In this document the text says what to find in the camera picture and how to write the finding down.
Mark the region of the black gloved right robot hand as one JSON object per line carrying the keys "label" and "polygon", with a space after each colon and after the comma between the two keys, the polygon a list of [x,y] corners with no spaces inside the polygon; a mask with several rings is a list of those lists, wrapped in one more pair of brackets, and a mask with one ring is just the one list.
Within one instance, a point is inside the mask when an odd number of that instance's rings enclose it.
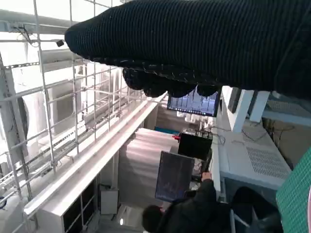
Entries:
{"label": "black gloved right robot hand", "polygon": [[71,26],[65,42],[152,98],[223,86],[311,98],[308,0],[133,0]]}

